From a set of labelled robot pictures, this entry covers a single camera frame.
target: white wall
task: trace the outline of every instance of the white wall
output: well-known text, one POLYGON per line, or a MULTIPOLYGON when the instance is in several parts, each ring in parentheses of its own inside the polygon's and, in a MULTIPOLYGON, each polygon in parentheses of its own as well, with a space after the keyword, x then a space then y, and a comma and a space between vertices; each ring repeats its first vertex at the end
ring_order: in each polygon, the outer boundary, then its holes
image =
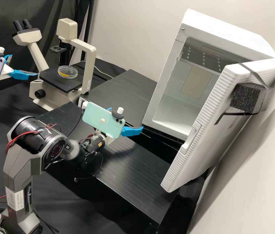
POLYGON ((275 49, 275 0, 96 0, 97 57, 155 81, 187 8, 261 34, 275 49))
MULTIPOLYGON (((97 0, 89 41, 99 58, 158 80, 187 8, 261 34, 275 50, 275 0, 97 0)), ((189 231, 275 233, 275 94, 216 168, 189 231)))
POLYGON ((189 233, 275 234, 275 94, 216 168, 189 233))

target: label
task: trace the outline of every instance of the label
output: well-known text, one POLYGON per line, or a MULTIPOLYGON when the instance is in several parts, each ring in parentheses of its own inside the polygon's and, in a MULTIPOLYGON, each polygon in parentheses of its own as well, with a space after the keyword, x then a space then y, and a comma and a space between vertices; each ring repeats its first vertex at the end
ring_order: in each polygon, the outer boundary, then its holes
POLYGON ((87 85, 86 89, 90 89, 90 87, 91 87, 91 80, 88 81, 88 85, 87 85))
POLYGON ((7 204, 15 211, 19 211, 24 208, 24 191, 18 191, 14 193, 9 188, 5 187, 7 194, 7 204))

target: gray robotic arm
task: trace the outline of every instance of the gray robotic arm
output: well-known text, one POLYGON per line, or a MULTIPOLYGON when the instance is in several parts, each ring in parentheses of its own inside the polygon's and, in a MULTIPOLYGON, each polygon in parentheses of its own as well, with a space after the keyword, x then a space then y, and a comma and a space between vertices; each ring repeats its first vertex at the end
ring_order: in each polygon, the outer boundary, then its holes
POLYGON ((8 139, 26 133, 7 149, 3 168, 7 209, 2 213, 1 226, 8 233, 38 234, 40 221, 33 212, 33 175, 41 175, 50 163, 61 157, 83 169, 105 145, 105 136, 95 133, 83 144, 70 140, 31 116, 20 119, 9 131, 8 139))

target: petri dish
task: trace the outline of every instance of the petri dish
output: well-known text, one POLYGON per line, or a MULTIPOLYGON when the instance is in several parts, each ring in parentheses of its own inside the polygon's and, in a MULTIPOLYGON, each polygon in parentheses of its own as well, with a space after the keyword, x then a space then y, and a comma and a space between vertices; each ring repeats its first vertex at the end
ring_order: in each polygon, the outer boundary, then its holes
POLYGON ((72 66, 60 66, 57 73, 65 79, 74 79, 78 75, 78 70, 72 66))

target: mint green smartphone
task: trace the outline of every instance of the mint green smartphone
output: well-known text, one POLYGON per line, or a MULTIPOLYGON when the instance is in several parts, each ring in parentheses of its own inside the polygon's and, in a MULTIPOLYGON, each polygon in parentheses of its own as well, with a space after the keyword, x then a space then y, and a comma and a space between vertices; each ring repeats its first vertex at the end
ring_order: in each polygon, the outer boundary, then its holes
POLYGON ((111 112, 92 102, 86 106, 82 120, 103 133, 111 135, 114 139, 118 139, 125 124, 124 119, 116 121, 111 112))

